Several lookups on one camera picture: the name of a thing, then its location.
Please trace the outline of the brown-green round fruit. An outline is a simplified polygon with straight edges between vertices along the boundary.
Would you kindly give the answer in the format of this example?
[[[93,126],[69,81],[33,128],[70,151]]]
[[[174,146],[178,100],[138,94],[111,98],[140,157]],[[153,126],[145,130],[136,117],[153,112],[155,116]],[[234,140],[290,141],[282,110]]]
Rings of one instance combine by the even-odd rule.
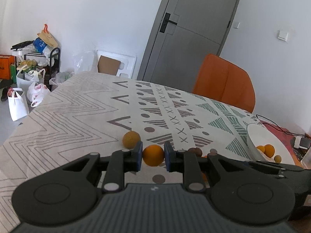
[[[135,148],[136,144],[141,141],[139,133],[136,131],[129,131],[124,134],[122,138],[122,144],[127,149]]]

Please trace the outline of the large orange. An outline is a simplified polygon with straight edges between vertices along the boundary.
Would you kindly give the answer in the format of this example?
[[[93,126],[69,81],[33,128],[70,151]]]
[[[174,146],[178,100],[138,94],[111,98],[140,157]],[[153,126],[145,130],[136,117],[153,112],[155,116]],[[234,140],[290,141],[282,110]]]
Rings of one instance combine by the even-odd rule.
[[[143,150],[142,157],[148,166],[156,167],[164,161],[164,150],[159,145],[150,145]]]
[[[264,154],[265,154],[267,157],[272,158],[272,157],[274,156],[274,154],[275,154],[275,148],[274,148],[274,146],[271,145],[271,144],[266,144],[266,145],[264,146],[264,148],[265,148]]]

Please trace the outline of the peeled pomelo piece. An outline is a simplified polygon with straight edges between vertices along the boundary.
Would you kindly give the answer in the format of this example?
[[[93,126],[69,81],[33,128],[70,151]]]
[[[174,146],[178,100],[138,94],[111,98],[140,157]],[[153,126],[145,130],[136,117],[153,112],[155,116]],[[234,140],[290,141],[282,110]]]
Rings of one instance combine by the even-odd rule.
[[[267,162],[273,162],[273,159],[267,157],[260,149],[257,149],[257,152],[260,153],[260,156],[263,158],[263,160],[265,160]]]

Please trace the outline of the yellow-green round fruit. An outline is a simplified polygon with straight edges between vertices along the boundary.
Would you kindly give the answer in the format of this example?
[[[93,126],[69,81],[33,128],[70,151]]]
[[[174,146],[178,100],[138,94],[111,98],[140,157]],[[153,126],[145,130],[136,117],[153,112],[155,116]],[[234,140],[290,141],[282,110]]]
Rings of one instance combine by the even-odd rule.
[[[275,161],[276,163],[281,163],[282,157],[281,157],[280,155],[276,155],[276,156],[274,157],[274,161]]]

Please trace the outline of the small red fruit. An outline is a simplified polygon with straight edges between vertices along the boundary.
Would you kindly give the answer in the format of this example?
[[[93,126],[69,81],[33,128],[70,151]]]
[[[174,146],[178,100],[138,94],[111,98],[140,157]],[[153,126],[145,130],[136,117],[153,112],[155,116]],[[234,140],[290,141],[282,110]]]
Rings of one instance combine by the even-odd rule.
[[[188,151],[194,153],[197,157],[202,157],[202,150],[198,147],[190,148]]]

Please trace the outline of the large orange in plate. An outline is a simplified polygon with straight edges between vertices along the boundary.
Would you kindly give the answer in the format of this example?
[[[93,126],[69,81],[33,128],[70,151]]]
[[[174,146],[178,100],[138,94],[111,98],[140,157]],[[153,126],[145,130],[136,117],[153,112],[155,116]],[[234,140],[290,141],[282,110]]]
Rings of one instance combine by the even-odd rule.
[[[274,156],[274,154],[275,154],[275,148],[274,148],[274,146],[271,145],[271,144],[266,144],[266,145],[264,146],[264,148],[265,148],[264,154],[265,154],[267,157],[272,158],[272,157]]]

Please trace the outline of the white bowl plate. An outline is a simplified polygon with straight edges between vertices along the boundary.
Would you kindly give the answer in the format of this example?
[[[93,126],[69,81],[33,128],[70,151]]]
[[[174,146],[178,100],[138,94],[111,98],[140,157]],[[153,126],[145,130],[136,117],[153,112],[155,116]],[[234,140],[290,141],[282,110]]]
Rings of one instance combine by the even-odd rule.
[[[271,144],[275,148],[275,154],[271,158],[274,161],[274,157],[276,155],[280,155],[282,157],[281,163],[294,165],[294,160],[288,152],[287,148],[284,144],[267,128],[258,124],[248,124],[247,128],[247,145],[252,156],[253,160],[265,161],[260,156],[260,153],[257,152],[257,146],[265,146],[266,144]]]

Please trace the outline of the patterned tablecloth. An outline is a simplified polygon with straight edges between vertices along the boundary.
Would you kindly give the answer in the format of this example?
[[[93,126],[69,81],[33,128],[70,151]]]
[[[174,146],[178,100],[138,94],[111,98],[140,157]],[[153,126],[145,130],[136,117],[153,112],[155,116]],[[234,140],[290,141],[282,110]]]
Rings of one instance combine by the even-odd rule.
[[[1,145],[1,232],[18,224],[11,203],[22,182],[86,154],[109,156],[137,132],[144,146],[211,149],[249,160],[247,126],[255,115],[168,86],[83,72],[72,76],[30,112]]]

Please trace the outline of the white charger adapter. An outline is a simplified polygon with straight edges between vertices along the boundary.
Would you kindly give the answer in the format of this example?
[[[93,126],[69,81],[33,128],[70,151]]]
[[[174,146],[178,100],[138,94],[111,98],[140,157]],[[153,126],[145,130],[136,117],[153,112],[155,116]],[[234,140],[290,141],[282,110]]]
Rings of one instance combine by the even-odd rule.
[[[311,144],[310,138],[303,137],[303,136],[296,136],[295,142],[294,142],[294,148],[308,150],[310,148],[310,144]]]

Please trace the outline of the orange chair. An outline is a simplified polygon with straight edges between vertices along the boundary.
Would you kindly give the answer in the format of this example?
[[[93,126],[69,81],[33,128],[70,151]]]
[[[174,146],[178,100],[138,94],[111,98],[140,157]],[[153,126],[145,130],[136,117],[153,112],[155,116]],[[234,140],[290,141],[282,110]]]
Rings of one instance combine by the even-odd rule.
[[[250,113],[255,108],[255,90],[248,73],[213,54],[204,58],[192,92]]]

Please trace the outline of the brown cardboard piece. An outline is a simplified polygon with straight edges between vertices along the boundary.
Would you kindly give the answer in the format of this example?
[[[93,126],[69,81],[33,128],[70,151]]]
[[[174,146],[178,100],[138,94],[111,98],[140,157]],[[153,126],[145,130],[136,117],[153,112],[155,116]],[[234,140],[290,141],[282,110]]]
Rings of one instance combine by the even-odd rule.
[[[98,62],[98,72],[108,75],[116,75],[121,62],[105,56],[100,56]]]

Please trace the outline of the white paper bag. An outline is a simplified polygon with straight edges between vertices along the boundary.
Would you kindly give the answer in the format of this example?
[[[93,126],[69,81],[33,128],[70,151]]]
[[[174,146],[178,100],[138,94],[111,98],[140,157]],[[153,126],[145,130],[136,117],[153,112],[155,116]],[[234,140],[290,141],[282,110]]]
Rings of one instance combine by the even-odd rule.
[[[7,96],[12,121],[17,121],[29,114],[26,94],[21,88],[10,88]]]

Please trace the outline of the grey door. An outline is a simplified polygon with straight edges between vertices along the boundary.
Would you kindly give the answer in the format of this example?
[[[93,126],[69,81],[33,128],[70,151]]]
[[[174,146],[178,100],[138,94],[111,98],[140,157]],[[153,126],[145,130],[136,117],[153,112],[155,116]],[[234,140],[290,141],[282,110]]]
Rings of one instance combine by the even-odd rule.
[[[239,0],[162,0],[138,79],[191,92],[208,54],[220,55]],[[164,15],[166,31],[160,33]]]

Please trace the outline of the brown paper bag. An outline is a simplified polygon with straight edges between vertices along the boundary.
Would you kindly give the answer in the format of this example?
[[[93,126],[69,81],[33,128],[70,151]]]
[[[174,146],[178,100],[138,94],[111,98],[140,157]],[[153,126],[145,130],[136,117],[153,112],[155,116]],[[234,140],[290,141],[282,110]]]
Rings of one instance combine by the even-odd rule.
[[[52,34],[48,31],[48,25],[44,24],[44,28],[38,33],[38,37],[48,46],[52,48],[57,48],[58,43],[52,36]]]

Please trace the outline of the orange box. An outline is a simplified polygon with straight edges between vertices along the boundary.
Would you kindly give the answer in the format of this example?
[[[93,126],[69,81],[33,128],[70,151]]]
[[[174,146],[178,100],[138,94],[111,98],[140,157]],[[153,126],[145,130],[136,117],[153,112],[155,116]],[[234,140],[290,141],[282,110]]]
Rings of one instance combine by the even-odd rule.
[[[14,56],[0,55],[0,79],[10,79],[10,66],[14,63]]]

